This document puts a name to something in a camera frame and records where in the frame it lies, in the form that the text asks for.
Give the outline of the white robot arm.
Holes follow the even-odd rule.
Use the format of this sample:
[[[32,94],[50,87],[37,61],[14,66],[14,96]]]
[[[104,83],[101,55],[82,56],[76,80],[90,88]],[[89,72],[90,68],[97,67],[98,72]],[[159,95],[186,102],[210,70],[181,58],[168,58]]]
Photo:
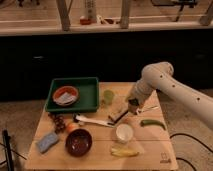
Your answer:
[[[174,68],[169,62],[146,65],[141,71],[141,78],[133,85],[126,97],[128,110],[135,113],[156,89],[173,100],[185,105],[190,111],[213,131],[213,98],[189,86],[186,86],[172,75]]]

